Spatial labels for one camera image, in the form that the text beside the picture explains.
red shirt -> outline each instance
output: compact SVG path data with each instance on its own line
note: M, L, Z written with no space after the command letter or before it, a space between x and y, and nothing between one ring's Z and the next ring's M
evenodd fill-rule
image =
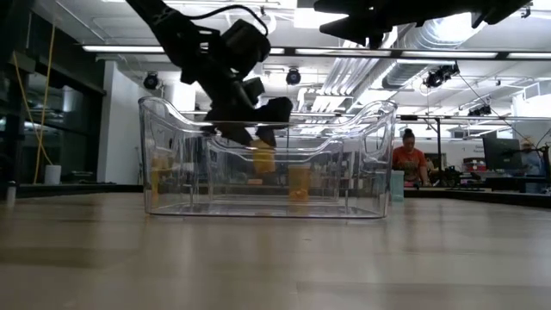
M419 181L419 168L426 166L427 162L424 159L424 154L418 149L413 149L413 152L408 153L401 146L393 151L393 169L404 171L404 180L407 182Z

yellow cable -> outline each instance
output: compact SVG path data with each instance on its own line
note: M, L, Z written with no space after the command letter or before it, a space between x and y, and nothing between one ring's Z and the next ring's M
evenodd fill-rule
M36 140L38 141L40 139L40 136L38 135L38 131L36 130L36 126L34 125L33 116L31 115L31 109L28 107L27 94L25 93L25 87L23 86L21 74L19 73L19 63L17 62L17 56L15 55L15 52L13 53L13 57L14 57L14 65L15 65L15 74L17 75L17 81L19 82L19 88L21 89L23 102L25 103L25 109L27 110L27 115L29 120L31 120L31 124L33 124L34 135L36 136ZM42 150L42 152L44 153L44 158L46 158L48 163L53 164L52 160L50 160L50 158L46 154L46 149L44 149L44 146L42 146L40 150Z
M55 23L52 23L52 37L50 38L50 51L48 55L48 68L46 73L46 90L44 91L44 103L42 104L42 120L40 121L40 137L38 139L39 150L43 148L42 139L44 137L44 120L46 119L46 104L48 102L48 91L50 86L50 72L52 70L53 40L55 38ZM40 168L40 152L36 153L36 167L34 169L33 184L38 180L38 171Z

desk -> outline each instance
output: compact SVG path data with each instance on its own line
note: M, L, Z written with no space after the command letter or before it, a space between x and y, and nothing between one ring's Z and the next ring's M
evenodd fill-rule
M60 196L0 213L3 308L551 305L547 210L408 199L387 220L182 219L145 216L143 200Z
M492 190L518 190L526 192L527 183L547 184L545 177L488 177L486 186Z

black robotic arm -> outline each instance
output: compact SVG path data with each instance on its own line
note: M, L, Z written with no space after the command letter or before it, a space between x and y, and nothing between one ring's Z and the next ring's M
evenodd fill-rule
M257 98L264 93L260 78L244 78L269 55L271 48L266 34L243 20L235 22L225 33L195 25L200 20L229 9L244 9L261 25L263 22L250 9L230 5L200 16L188 16L169 7L162 0L127 0L155 34L170 62L182 69L180 80L186 84L198 82L211 98L211 110L205 121L216 121L213 127L222 136L248 146L252 137L241 122L288 122L293 104L288 98L276 98L266 106L255 108ZM257 136L275 146L272 130L263 128Z

transparent container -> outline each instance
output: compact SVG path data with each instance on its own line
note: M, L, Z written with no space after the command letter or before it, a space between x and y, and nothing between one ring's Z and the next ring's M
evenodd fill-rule
M145 211L166 215L382 218L396 107L372 102L342 124L285 124L277 146L205 133L169 102L139 100ZM259 127L236 123L255 139Z
M393 202L402 202L404 200L404 172L402 170L393 170L390 177L390 192Z

